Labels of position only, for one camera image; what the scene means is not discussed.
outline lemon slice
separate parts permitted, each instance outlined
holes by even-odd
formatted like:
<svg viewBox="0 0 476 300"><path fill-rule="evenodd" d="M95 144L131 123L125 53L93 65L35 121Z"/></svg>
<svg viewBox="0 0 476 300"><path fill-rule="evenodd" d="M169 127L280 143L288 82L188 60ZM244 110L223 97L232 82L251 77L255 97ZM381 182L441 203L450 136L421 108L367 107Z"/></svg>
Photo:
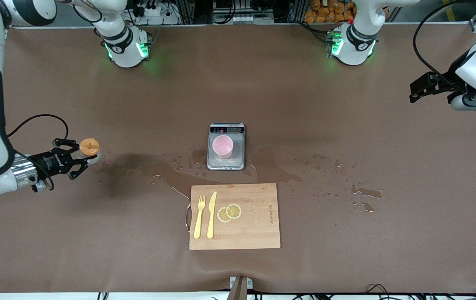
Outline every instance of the lemon slice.
<svg viewBox="0 0 476 300"><path fill-rule="evenodd" d="M227 223L231 220L229 216L227 216L227 207L222 207L218 211L218 220L223 223Z"/></svg>
<svg viewBox="0 0 476 300"><path fill-rule="evenodd" d="M242 207L237 204L231 204L227 206L226 209L227 216L231 218L231 220L236 220L240 218L242 215Z"/></svg>

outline silver metal cylinder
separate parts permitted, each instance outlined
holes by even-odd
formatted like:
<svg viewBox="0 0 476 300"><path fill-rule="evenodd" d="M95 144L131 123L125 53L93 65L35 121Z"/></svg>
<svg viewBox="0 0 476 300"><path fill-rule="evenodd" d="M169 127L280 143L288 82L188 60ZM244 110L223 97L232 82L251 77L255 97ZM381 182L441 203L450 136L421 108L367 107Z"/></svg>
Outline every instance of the silver metal cylinder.
<svg viewBox="0 0 476 300"><path fill-rule="evenodd" d="M36 184L38 180L38 171L30 160L22 157L19 154L14 156L14 162L10 167L14 173L15 180L18 183L18 190L25 186Z"/></svg>

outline pink cup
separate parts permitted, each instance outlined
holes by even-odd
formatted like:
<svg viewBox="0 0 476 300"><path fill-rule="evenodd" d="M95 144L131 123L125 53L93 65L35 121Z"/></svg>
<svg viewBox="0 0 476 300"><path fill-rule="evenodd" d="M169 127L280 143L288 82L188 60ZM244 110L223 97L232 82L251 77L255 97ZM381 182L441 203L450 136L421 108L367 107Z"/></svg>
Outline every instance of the pink cup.
<svg viewBox="0 0 476 300"><path fill-rule="evenodd" d="M233 153L234 142L228 135L218 135L212 142L212 149L222 159L228 159Z"/></svg>

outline fork handle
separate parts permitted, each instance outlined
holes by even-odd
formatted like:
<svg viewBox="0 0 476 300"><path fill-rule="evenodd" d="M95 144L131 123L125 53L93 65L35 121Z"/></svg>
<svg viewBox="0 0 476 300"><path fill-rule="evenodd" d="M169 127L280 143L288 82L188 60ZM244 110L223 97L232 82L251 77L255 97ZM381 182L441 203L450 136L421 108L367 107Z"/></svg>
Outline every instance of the fork handle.
<svg viewBox="0 0 476 300"><path fill-rule="evenodd" d="M198 213L198 219L195 221L195 229L194 229L194 239L198 239L201 237L201 214L203 213L202 210Z"/></svg>
<svg viewBox="0 0 476 300"><path fill-rule="evenodd" d="M206 237L212 239L214 237L214 211L210 212L210 219L208 220L208 231L206 231Z"/></svg>

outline gold fork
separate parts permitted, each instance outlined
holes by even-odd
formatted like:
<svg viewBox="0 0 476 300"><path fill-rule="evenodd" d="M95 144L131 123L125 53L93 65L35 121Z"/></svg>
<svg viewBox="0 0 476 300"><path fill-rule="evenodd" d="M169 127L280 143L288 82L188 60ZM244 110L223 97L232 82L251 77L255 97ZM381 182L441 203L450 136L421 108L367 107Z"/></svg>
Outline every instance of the gold fork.
<svg viewBox="0 0 476 300"><path fill-rule="evenodd" d="M199 196L199 203L198 203L198 220L195 222L195 229L194 229L194 239L198 239L201 236L201 216L203 215L203 209L205 206L205 197Z"/></svg>

